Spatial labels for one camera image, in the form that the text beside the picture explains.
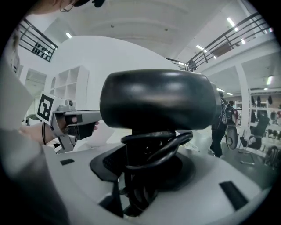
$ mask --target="black chair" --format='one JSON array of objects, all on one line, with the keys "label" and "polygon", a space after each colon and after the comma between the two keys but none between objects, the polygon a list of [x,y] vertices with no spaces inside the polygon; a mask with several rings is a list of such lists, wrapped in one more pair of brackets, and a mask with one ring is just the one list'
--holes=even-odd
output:
[{"label": "black chair", "polygon": [[[243,137],[240,137],[240,145],[239,145],[239,148],[241,146],[241,144],[243,145],[244,147],[244,150],[241,151],[241,150],[238,150],[239,153],[242,153],[244,155],[250,155],[251,158],[252,158],[252,162],[245,162],[243,160],[240,161],[240,163],[242,164],[248,164],[248,165],[255,165],[255,161],[254,161],[254,158],[253,158],[253,155],[251,152],[246,152],[247,148],[252,148],[252,149],[260,149],[261,145],[262,145],[262,138],[263,138],[263,134],[265,132],[265,129],[267,127],[269,123],[269,118],[267,116],[261,116],[259,118],[259,122],[257,124],[256,127],[253,127],[251,129],[251,136],[249,137],[249,139],[246,141],[244,139],[244,136]],[[255,138],[256,139],[256,142],[252,143],[249,145],[249,141],[252,139],[252,138]]]}]

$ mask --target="person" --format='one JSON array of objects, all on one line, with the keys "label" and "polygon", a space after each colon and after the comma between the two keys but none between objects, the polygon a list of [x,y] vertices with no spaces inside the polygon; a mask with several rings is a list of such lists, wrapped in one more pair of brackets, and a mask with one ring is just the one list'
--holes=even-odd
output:
[{"label": "person", "polygon": [[221,113],[215,119],[215,122],[212,124],[212,144],[210,150],[214,152],[215,156],[220,158],[222,156],[222,150],[220,142],[225,135],[225,130],[227,126],[222,122],[223,108],[227,105],[227,100],[223,98],[223,92],[219,91],[220,102],[221,102]]},{"label": "person", "polygon": [[238,120],[238,111],[236,108],[233,107],[234,105],[234,102],[232,100],[229,101],[229,104],[232,108],[232,110],[234,111],[234,116],[235,116],[235,124],[236,124],[236,121]]},{"label": "person", "polygon": [[[60,10],[61,12],[69,12],[73,7],[82,6],[85,3],[89,2],[90,0],[39,0],[37,3],[30,9],[30,11],[27,13],[26,16],[30,14],[47,14],[51,13],[57,10]],[[19,96],[21,96],[22,101],[27,101],[31,103],[32,96],[28,93],[26,88],[19,82],[19,80],[16,80],[15,77],[18,73],[18,68],[20,65],[20,59],[18,56],[17,48],[20,41],[20,33],[19,29],[16,28],[11,35],[9,41],[7,42],[6,48],[4,50],[3,54],[3,61],[1,62],[3,64],[3,67],[1,67],[2,70],[5,72],[3,73],[4,76],[1,77],[2,84],[9,82],[10,85],[13,86],[11,88],[18,91]],[[6,88],[0,88],[1,92],[0,95],[5,96],[5,102],[7,103],[7,108],[9,108],[11,111],[13,111],[15,114],[22,113],[18,112],[17,108],[17,102],[14,102],[14,104],[11,105],[11,101],[9,101],[9,98],[12,99],[12,96],[10,92],[7,93]],[[72,121],[75,123],[77,122],[77,118],[73,118]],[[0,123],[0,128],[3,129],[14,129],[18,128],[17,125],[14,125],[15,122],[2,122]],[[66,121],[65,119],[60,119],[58,121],[58,125],[61,130],[64,130],[66,128]],[[19,128],[19,133],[31,138],[32,140],[35,140],[39,142],[40,144],[43,144],[43,138],[42,138],[42,122],[38,123],[33,126],[21,126]],[[48,143],[51,140],[54,139],[53,131],[50,129],[50,127],[46,124],[45,126],[45,142]]]}]

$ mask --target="metal railing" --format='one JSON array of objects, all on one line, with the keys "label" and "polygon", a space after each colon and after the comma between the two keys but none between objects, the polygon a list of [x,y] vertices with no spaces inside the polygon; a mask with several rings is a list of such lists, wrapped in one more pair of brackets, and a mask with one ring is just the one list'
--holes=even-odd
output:
[{"label": "metal railing", "polygon": [[179,70],[183,70],[183,71],[191,71],[188,67],[188,65],[185,62],[181,62],[175,59],[171,59],[171,58],[166,58],[168,59],[170,62],[172,62],[173,64],[177,65],[179,67]]},{"label": "metal railing", "polygon": [[42,59],[51,61],[54,51],[58,46],[47,38],[41,31],[32,25],[27,19],[19,25],[21,38],[19,45],[26,50],[38,55]]},{"label": "metal railing", "polygon": [[197,70],[200,65],[215,60],[261,34],[268,33],[269,28],[262,16],[258,12],[254,13],[208,44],[186,64],[191,71]]}]

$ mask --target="black cable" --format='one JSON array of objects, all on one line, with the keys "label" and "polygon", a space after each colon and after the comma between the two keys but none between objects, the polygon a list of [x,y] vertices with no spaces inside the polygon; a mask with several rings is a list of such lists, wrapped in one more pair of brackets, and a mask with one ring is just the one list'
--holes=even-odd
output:
[{"label": "black cable", "polygon": [[42,139],[43,139],[44,145],[46,145],[46,141],[45,141],[45,128],[46,128],[46,123],[42,122]]},{"label": "black cable", "polygon": [[170,138],[168,143],[162,146],[157,152],[152,154],[146,161],[146,164],[131,166],[126,165],[126,169],[130,170],[133,173],[149,170],[156,166],[163,164],[170,160],[177,152],[180,145],[183,145],[189,142],[193,135],[192,132],[186,132],[176,136],[174,131],[162,131],[162,132],[154,132],[154,133],[147,133],[147,134],[137,134],[137,135],[130,135],[123,137],[121,142],[124,144],[128,144],[130,142],[135,142],[136,140],[144,140],[144,139],[156,139],[156,138]]}]

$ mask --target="white shelf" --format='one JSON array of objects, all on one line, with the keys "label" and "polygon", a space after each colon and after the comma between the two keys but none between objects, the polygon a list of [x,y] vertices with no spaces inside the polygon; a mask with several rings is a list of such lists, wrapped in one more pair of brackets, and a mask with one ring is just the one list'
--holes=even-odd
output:
[{"label": "white shelf", "polygon": [[79,69],[80,69],[80,67],[76,67],[76,68],[71,69],[69,71],[68,78],[67,78],[67,84],[71,84],[71,83],[76,83],[77,82],[77,78],[78,78],[78,74],[79,74]]},{"label": "white shelf", "polygon": [[71,99],[71,100],[75,100],[75,95],[76,95],[76,83],[72,83],[67,85],[66,87],[66,99]]},{"label": "white shelf", "polygon": [[51,89],[54,89],[55,82],[56,82],[56,78],[54,77],[52,79]]},{"label": "white shelf", "polygon": [[276,147],[281,148],[281,141],[274,138],[263,138],[262,145],[265,145],[266,147],[275,145]]},{"label": "white shelf", "polygon": [[66,86],[55,88],[54,96],[57,96],[59,98],[65,98],[65,91],[66,91]]},{"label": "white shelf", "polygon": [[251,107],[253,110],[271,110],[271,111],[281,111],[281,109],[277,108],[266,108],[266,107]]},{"label": "white shelf", "polygon": [[61,87],[63,85],[66,85],[67,77],[68,77],[69,71],[66,70],[62,73],[60,73],[56,78],[55,88]]},{"label": "white shelf", "polygon": [[[258,123],[250,123],[251,126],[256,127],[258,125]],[[281,131],[281,127],[276,125],[276,124],[272,124],[272,125],[268,125],[266,130],[273,130],[273,131]]]},{"label": "white shelf", "polygon": [[71,99],[77,110],[86,109],[89,71],[82,65],[65,70],[54,77],[50,93]]}]

